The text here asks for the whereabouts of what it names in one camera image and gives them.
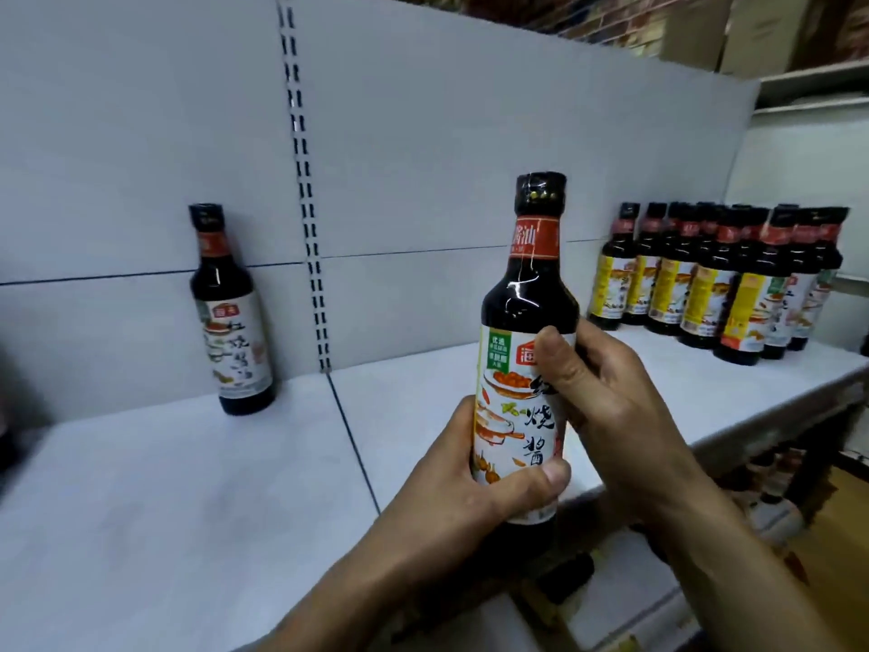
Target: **upper shelf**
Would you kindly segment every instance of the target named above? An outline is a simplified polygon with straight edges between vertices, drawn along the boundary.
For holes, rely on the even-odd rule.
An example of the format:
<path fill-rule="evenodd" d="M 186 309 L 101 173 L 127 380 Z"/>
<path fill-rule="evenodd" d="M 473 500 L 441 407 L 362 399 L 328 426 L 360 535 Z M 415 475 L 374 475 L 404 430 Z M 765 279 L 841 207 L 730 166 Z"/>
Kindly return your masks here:
<path fill-rule="evenodd" d="M 758 108 L 795 108 L 793 102 L 805 96 L 860 90 L 869 91 L 869 59 L 761 78 Z"/>

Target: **group of bottles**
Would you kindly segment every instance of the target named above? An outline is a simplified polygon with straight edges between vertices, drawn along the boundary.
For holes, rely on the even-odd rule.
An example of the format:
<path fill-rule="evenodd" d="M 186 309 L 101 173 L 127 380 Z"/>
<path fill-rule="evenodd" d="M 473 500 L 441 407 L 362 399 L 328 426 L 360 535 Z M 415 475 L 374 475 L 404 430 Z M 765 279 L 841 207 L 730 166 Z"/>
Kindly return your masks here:
<path fill-rule="evenodd" d="M 848 208 L 650 203 L 634 238 L 639 211 L 622 204 L 603 247 L 591 321 L 645 325 L 749 366 L 806 347 L 842 265 Z"/>

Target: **hand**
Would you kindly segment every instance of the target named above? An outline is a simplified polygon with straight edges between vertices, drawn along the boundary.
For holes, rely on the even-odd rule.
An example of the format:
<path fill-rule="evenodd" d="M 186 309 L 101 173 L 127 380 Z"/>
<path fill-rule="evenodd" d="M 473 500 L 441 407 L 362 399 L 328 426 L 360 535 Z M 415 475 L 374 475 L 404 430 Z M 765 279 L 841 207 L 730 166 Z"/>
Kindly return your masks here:
<path fill-rule="evenodd" d="M 404 487 L 351 552 L 365 563 L 387 563 L 383 571 L 401 578 L 398 592 L 457 567 L 499 524 L 551 503 L 570 482 L 570 465 L 560 458 L 491 485 L 475 482 L 469 467 L 473 406 L 472 395 L 462 399 Z"/>
<path fill-rule="evenodd" d="M 576 343 L 589 365 L 553 327 L 537 335 L 535 357 L 568 401 L 568 419 L 607 490 L 646 523 L 717 492 L 636 352 L 587 320 L 576 328 Z"/>

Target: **person's right hand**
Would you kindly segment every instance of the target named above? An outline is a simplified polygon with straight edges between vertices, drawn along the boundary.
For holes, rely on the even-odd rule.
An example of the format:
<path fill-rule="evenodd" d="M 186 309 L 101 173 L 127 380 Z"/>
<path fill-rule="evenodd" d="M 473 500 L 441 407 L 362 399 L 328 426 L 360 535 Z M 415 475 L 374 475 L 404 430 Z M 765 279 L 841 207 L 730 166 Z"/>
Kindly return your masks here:
<path fill-rule="evenodd" d="M 567 400 L 568 419 L 607 490 L 649 524 L 678 515 L 710 490 L 720 493 L 636 352 L 584 319 L 576 343 L 589 365 L 554 327 L 544 328 L 535 359 L 543 378 Z"/>

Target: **shelf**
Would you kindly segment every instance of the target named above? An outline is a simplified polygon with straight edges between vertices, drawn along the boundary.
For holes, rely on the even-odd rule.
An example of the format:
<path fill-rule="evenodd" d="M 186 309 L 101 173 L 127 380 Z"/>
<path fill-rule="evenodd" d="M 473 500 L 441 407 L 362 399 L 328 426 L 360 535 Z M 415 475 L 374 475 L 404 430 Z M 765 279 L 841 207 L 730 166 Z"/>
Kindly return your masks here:
<path fill-rule="evenodd" d="M 758 104 L 782 107 L 804 96 L 839 91 L 869 91 L 869 59 L 830 64 L 760 78 Z"/>
<path fill-rule="evenodd" d="M 775 108 L 755 109 L 755 115 L 782 114 L 785 112 L 800 112 L 809 109 L 852 108 L 869 104 L 869 96 L 860 98 L 843 98 L 832 101 L 803 102 L 796 105 L 780 105 Z"/>

